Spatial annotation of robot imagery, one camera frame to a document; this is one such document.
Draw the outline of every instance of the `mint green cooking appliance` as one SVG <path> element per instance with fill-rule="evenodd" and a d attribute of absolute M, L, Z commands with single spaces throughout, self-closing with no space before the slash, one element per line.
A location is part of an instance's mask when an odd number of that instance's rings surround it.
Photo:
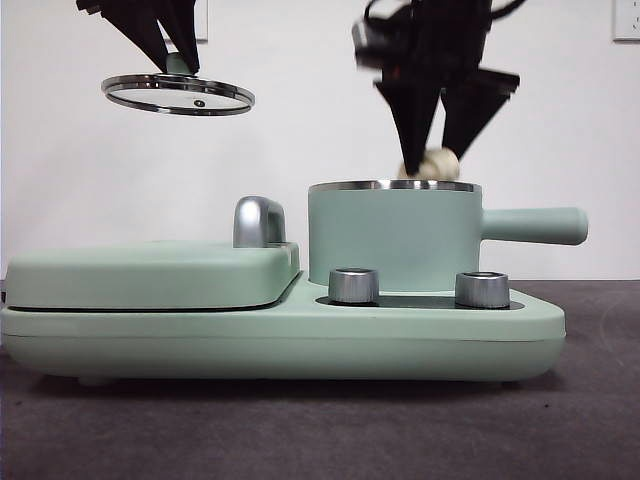
<path fill-rule="evenodd" d="M 286 239 L 282 207 L 263 197 L 240 200 L 227 244 L 20 255 L 7 273 L 3 345 L 27 367 L 93 385 L 116 378 L 508 381 L 552 367 L 564 343 L 562 310 L 508 288 L 498 308 L 470 306 L 500 281 L 506 286 L 506 277 L 460 275 L 477 270 L 483 237 L 580 243 L 582 212 L 483 212 L 479 187 L 467 184 L 349 184 L 310 190 L 309 274 Z M 343 283 L 329 285 L 329 276 Z M 362 302 L 353 286 L 365 276 L 376 290 Z M 484 290 L 461 294 L 476 281 Z"/>

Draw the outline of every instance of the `stainless steel rim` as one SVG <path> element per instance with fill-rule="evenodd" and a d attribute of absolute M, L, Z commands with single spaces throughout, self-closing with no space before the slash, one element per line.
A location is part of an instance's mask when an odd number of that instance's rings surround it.
<path fill-rule="evenodd" d="M 480 185 L 436 180 L 357 180 L 350 182 L 319 183 L 309 187 L 309 193 L 327 190 L 450 190 L 456 192 L 482 192 Z"/>
<path fill-rule="evenodd" d="M 244 103 L 240 107 L 231 108 L 191 108 L 191 107 L 166 107 L 153 103 L 137 102 L 126 100 L 114 95 L 122 90 L 180 90 L 207 95 L 217 95 L 232 98 Z M 102 82 L 102 91 L 106 97 L 118 105 L 136 108 L 158 113 L 171 113 L 177 115 L 192 116 L 221 116 L 237 115 L 248 112 L 255 104 L 253 93 L 241 87 L 228 83 L 204 80 L 190 75 L 174 75 L 166 73 L 120 75 L 107 78 Z"/>

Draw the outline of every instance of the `white wall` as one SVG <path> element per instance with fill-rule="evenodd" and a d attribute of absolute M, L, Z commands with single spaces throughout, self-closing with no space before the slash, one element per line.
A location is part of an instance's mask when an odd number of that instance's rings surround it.
<path fill-rule="evenodd" d="M 227 240 L 247 194 L 283 204 L 304 252 L 309 185 L 388 178 L 401 160 L 374 74 L 353 61 L 350 27 L 365 3 L 210 0 L 201 75 L 257 96 L 249 114 L 210 119 L 106 101 L 102 79 L 154 68 L 75 2 L 2 2 L 5 269 L 33 248 Z M 640 45 L 612 43 L 610 2 L 530 0 L 494 25 L 484 65 L 522 84 L 468 152 L 462 180 L 483 185 L 489 208 L 582 206 L 591 232 L 581 247 L 488 242 L 483 267 L 640 276 Z"/>

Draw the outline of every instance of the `appliance base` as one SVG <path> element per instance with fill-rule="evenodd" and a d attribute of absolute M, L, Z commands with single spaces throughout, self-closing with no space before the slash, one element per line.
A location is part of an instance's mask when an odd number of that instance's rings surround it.
<path fill-rule="evenodd" d="M 516 381 L 550 369 L 564 344 L 563 311 L 513 290 L 512 301 L 523 308 L 429 310 L 315 301 L 325 295 L 326 287 L 301 276 L 281 301 L 255 310 L 5 308 L 2 342 L 19 363 L 84 384 L 96 378 Z"/>

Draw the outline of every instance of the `mint green pot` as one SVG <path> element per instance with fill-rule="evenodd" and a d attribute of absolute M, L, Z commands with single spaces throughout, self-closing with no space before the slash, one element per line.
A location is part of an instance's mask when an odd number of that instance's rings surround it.
<path fill-rule="evenodd" d="M 452 290 L 457 273 L 478 270 L 482 240 L 578 245 L 587 231 L 577 208 L 483 210 L 478 185 L 319 184 L 309 189 L 309 279 L 327 285 L 332 269 L 362 267 L 379 271 L 381 290 Z"/>

